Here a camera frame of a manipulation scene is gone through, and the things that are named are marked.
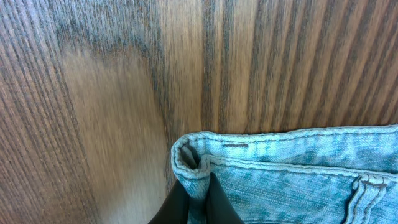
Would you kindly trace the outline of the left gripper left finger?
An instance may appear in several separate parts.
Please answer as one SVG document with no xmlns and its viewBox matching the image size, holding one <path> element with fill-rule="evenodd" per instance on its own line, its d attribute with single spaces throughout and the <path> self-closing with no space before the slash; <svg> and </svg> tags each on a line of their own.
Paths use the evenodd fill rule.
<svg viewBox="0 0 398 224">
<path fill-rule="evenodd" d="M 159 211 L 149 224 L 187 224 L 189 195 L 176 181 Z"/>
</svg>

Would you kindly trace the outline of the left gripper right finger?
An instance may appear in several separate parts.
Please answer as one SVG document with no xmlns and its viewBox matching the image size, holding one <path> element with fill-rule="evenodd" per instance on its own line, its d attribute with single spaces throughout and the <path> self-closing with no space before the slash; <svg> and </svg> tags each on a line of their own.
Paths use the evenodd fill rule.
<svg viewBox="0 0 398 224">
<path fill-rule="evenodd" d="M 217 176 L 212 172 L 206 198 L 206 220 L 208 224 L 244 223 L 227 198 Z"/>
</svg>

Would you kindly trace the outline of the light blue denim shorts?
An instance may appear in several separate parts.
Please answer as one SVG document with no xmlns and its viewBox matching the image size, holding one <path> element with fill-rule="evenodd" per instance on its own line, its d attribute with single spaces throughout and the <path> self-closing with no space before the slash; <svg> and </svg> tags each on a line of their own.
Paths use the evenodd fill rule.
<svg viewBox="0 0 398 224">
<path fill-rule="evenodd" d="M 395 125 L 191 133 L 172 146 L 171 165 L 189 223 L 208 222 L 211 174 L 245 223 L 397 222 Z"/>
</svg>

